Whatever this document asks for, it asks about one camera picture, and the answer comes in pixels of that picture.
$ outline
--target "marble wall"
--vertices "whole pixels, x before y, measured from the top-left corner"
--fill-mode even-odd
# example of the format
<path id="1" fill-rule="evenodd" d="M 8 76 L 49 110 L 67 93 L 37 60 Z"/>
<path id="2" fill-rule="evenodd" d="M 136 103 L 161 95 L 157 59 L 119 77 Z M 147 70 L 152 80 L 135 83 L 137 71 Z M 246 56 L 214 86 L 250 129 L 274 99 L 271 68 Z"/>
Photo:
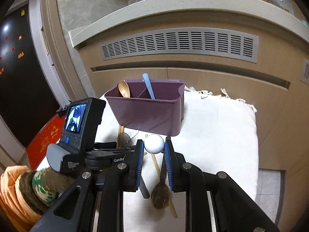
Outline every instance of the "marble wall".
<path id="1" fill-rule="evenodd" d="M 81 84 L 90 97 L 95 95 L 79 53 L 70 42 L 70 30 L 94 23 L 100 18 L 128 5 L 128 0 L 57 0 L 58 13 L 65 42 Z"/>

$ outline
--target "door frame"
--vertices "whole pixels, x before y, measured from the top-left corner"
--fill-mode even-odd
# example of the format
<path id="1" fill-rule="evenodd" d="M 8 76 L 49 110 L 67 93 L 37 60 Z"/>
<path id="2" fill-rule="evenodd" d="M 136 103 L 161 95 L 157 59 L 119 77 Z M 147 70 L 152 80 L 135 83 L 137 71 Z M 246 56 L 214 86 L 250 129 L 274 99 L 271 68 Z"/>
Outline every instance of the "door frame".
<path id="1" fill-rule="evenodd" d="M 72 101 L 87 98 L 65 44 L 57 0 L 41 0 L 40 4 L 45 43 L 59 78 Z"/>
<path id="2" fill-rule="evenodd" d="M 43 74 L 48 82 L 55 98 L 58 103 L 64 107 L 70 102 L 70 97 L 68 96 L 58 74 L 53 65 L 53 60 L 48 54 L 45 48 L 45 43 L 43 39 L 43 34 L 41 31 L 42 20 L 41 20 L 41 7 L 40 0 L 15 0 L 12 6 L 7 11 L 6 15 L 21 8 L 22 6 L 29 5 L 29 23 L 30 32 L 35 47 L 35 51 L 43 70 Z M 23 160 L 25 154 L 24 146 L 17 140 L 13 135 L 9 127 L 6 125 L 3 118 L 0 116 L 0 149 L 7 155 L 5 161 L 12 161 L 14 164 L 19 164 Z"/>

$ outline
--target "red mat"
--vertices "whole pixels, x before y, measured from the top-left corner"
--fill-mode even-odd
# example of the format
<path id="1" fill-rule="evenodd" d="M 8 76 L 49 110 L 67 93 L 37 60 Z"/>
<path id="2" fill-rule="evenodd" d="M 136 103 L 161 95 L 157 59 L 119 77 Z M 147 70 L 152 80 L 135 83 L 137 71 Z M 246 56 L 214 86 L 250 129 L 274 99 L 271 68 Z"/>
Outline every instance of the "red mat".
<path id="1" fill-rule="evenodd" d="M 46 156 L 47 146 L 56 143 L 61 136 L 65 117 L 59 118 L 56 114 L 34 137 L 26 148 L 31 169 L 35 170 Z"/>

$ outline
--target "air vent grille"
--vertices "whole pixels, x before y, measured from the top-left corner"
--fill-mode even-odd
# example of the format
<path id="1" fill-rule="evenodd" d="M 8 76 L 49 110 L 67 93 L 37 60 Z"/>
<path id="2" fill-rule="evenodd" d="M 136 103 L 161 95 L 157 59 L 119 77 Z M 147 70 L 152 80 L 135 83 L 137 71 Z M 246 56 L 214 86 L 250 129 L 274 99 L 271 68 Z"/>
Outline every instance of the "air vent grille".
<path id="1" fill-rule="evenodd" d="M 104 43 L 101 48 L 104 60 L 132 55 L 190 53 L 256 63 L 259 37 L 217 28 L 176 28 L 131 35 Z"/>
<path id="2" fill-rule="evenodd" d="M 304 59 L 300 80 L 309 85 L 309 60 Z"/>

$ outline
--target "white cloth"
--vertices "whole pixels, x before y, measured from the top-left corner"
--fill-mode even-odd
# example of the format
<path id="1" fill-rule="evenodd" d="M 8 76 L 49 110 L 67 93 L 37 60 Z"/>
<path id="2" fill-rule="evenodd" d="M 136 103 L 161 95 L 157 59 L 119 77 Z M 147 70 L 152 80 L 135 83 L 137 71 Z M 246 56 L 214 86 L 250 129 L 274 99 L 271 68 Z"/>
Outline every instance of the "white cloth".
<path id="1" fill-rule="evenodd" d="M 49 165 L 47 158 L 45 156 L 44 159 L 41 161 L 41 163 L 38 165 L 36 170 L 40 171 L 40 170 L 42 170 L 44 168 L 48 168 L 48 167 L 50 167 L 50 165 Z"/>
<path id="2" fill-rule="evenodd" d="M 119 124 L 108 103 L 98 126 L 96 142 L 117 140 Z M 127 134 L 134 130 L 125 128 Z M 145 132 L 132 139 L 145 139 Z M 184 92 L 184 119 L 181 132 L 171 138 L 174 150 L 182 153 L 187 162 L 202 171 L 216 174 L 228 173 L 254 200 L 258 177 L 258 140 L 255 114 L 252 108 L 236 100 Z M 162 154 L 156 158 L 161 167 Z M 144 156 L 142 176 L 151 194 L 159 177 L 150 154 Z M 180 232 L 185 230 L 185 193 L 173 193 L 172 198 L 178 218 L 174 219 L 169 208 L 155 209 L 151 199 L 136 193 L 124 193 L 125 232 Z"/>

